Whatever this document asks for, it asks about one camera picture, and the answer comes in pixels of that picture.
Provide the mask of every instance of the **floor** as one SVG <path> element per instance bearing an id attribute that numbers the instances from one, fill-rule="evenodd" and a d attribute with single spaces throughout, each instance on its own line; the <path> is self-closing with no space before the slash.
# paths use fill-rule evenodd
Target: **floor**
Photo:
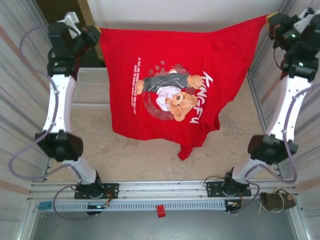
<path id="1" fill-rule="evenodd" d="M 55 213 L 38 214 L 32 240 L 297 240 L 289 210 L 258 214 L 253 203 L 238 216 L 221 210 L 103 212 L 87 220 L 63 220 Z M 83 217 L 83 212 L 67 213 Z"/>
<path id="2" fill-rule="evenodd" d="M 175 181 L 223 177 L 247 157 L 248 143 L 262 128 L 248 82 L 235 100 L 220 113 L 221 129 L 208 134 L 200 148 L 181 161 L 180 146 L 163 139 L 141 141 L 112 131 L 111 113 L 106 109 L 73 109 L 72 131 L 84 142 L 84 155 L 103 181 Z M 54 162 L 52 168 L 59 164 Z M 270 178 L 261 171 L 256 178 Z M 75 181 L 68 169 L 55 173 L 50 182 Z"/>

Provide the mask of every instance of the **red clip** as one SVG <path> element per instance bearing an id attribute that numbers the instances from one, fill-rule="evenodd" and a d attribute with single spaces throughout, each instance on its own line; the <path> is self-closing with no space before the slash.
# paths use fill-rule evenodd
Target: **red clip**
<path id="1" fill-rule="evenodd" d="M 163 205 L 156 206 L 156 212 L 158 213 L 158 218 L 166 216 L 165 207 Z"/>

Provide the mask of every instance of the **black cable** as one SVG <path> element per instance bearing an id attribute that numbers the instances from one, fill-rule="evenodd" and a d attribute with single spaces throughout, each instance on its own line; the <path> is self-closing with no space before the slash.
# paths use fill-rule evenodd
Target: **black cable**
<path id="1" fill-rule="evenodd" d="M 276 64 L 276 66 L 281 69 L 281 67 L 279 66 L 279 64 L 277 63 L 277 60 L 276 60 L 276 49 L 273 50 L 273 59 L 274 59 L 274 62 Z"/>
<path id="2" fill-rule="evenodd" d="M 206 183 L 206 181 L 207 181 L 209 178 L 225 179 L 224 177 L 221 177 L 221 176 L 208 176 L 208 177 L 203 181 L 203 186 L 204 186 L 205 188 L 207 188 L 206 185 L 205 185 L 205 183 Z"/>

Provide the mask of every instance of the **beige floor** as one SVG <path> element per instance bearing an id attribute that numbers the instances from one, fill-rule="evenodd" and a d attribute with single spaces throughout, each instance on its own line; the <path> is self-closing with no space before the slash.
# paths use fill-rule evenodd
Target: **beige floor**
<path id="1" fill-rule="evenodd" d="M 235 100 L 220 113 L 221 129 L 211 132 L 200 148 L 181 161 L 176 143 L 155 139 L 141 141 L 112 131 L 111 113 L 101 109 L 73 109 L 72 131 L 84 142 L 84 155 L 103 181 L 169 181 L 202 180 L 224 176 L 247 157 L 247 146 L 253 134 L 262 128 L 249 85 L 244 81 Z M 261 171 L 257 178 L 269 178 Z M 74 181 L 67 169 L 51 176 L 51 182 Z"/>

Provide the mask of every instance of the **mounting plate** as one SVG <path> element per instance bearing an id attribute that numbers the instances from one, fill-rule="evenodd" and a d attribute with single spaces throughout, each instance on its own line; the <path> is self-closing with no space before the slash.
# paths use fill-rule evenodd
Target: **mounting plate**
<path id="1" fill-rule="evenodd" d="M 107 189 L 112 194 L 112 199 L 117 199 L 119 194 L 119 183 L 102 183 L 102 187 Z M 74 193 L 74 199 L 108 199 L 109 197 L 103 192 L 99 197 L 91 197 L 88 194 L 83 194 L 77 191 Z"/>
<path id="2" fill-rule="evenodd" d="M 231 195 L 226 194 L 222 186 L 223 183 L 223 181 L 207 181 L 206 193 L 208 195 L 208 198 L 240 197 L 238 192 L 235 192 Z M 249 187 L 249 184 L 242 194 L 244 197 L 251 196 L 251 189 Z"/>

